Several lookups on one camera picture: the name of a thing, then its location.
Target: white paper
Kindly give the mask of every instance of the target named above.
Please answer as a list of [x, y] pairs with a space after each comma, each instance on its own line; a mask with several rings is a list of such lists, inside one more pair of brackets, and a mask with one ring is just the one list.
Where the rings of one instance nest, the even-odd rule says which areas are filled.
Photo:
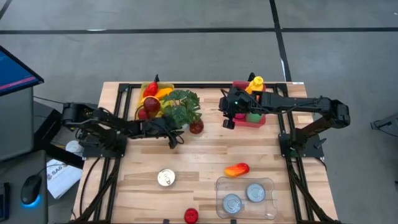
[[80, 180], [82, 172], [81, 169], [52, 159], [47, 162], [47, 189], [55, 199], [59, 199]]

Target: orange bell pepper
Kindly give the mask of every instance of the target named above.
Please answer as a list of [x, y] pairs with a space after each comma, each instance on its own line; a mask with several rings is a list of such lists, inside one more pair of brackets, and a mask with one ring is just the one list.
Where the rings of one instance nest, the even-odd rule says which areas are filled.
[[247, 174], [249, 171], [250, 171], [249, 166], [242, 162], [225, 168], [224, 173], [228, 177], [237, 177], [243, 174]]

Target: yellow mustard bottle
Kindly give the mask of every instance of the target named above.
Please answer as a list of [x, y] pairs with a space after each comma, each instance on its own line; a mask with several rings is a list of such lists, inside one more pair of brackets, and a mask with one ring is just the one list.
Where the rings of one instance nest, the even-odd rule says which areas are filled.
[[252, 93], [252, 91], [262, 91], [264, 88], [264, 80], [261, 77], [255, 77], [250, 83], [249, 86], [246, 87], [245, 91], [249, 94]]

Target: wooden table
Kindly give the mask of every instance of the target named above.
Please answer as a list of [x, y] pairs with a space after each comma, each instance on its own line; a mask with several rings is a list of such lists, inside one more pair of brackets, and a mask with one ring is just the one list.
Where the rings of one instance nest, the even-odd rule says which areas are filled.
[[[113, 111], [118, 85], [118, 82], [104, 83], [99, 106]], [[287, 83], [287, 86], [289, 96], [307, 97], [302, 83]], [[268, 177], [274, 181], [278, 213], [275, 220], [239, 219], [238, 223], [295, 223], [286, 163], [280, 155], [277, 140], [277, 115], [268, 114], [266, 124], [259, 129], [236, 127], [235, 130], [229, 130], [221, 125], [224, 117], [218, 111], [218, 102], [222, 97], [220, 90], [190, 90], [200, 97], [204, 131], [200, 135], [187, 131], [183, 134], [185, 144], [172, 150], [169, 149], [166, 139], [130, 139], [126, 155], [121, 160], [112, 223], [162, 223], [165, 218], [170, 219], [171, 223], [183, 223], [184, 212], [190, 207], [199, 211], [199, 223], [229, 223], [229, 219], [221, 219], [216, 213], [215, 184], [217, 178], [224, 176], [225, 167], [239, 162], [245, 162], [251, 168], [250, 173], [244, 177]], [[128, 120], [134, 119], [138, 95], [139, 89], [136, 88], [132, 93]], [[123, 105], [124, 98], [119, 117], [122, 116]], [[298, 128], [313, 121], [310, 113], [294, 112], [293, 115]], [[286, 130], [289, 130], [287, 122], [285, 125]], [[85, 162], [82, 180], [94, 160], [92, 158]], [[83, 198], [83, 209], [97, 194], [103, 161], [101, 159], [97, 163], [90, 175]], [[337, 219], [324, 166], [311, 158], [304, 158], [303, 163], [310, 193], [326, 214]], [[176, 181], [173, 186], [164, 188], [158, 184], [157, 174], [162, 169], [175, 171]], [[75, 201], [76, 214], [82, 185], [83, 181], [80, 182]], [[301, 194], [299, 197], [303, 218], [306, 219]], [[108, 196], [105, 195], [101, 219], [104, 219], [107, 200]]]

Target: gray floor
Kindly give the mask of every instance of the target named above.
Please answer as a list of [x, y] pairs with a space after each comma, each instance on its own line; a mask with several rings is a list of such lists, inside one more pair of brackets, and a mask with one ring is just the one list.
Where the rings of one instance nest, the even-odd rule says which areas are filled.
[[[5, 0], [0, 0], [0, 7]], [[398, 27], [393, 0], [276, 0], [282, 27]], [[13, 0], [0, 30], [272, 27], [264, 0]], [[398, 139], [369, 123], [398, 111], [398, 33], [284, 33], [292, 79], [309, 96], [350, 107], [351, 126], [329, 130], [324, 151], [339, 219], [398, 220]], [[97, 103], [105, 81], [234, 80], [250, 72], [283, 81], [275, 34], [0, 35], [42, 75], [35, 95]], [[50, 204], [70, 217], [76, 189]]]

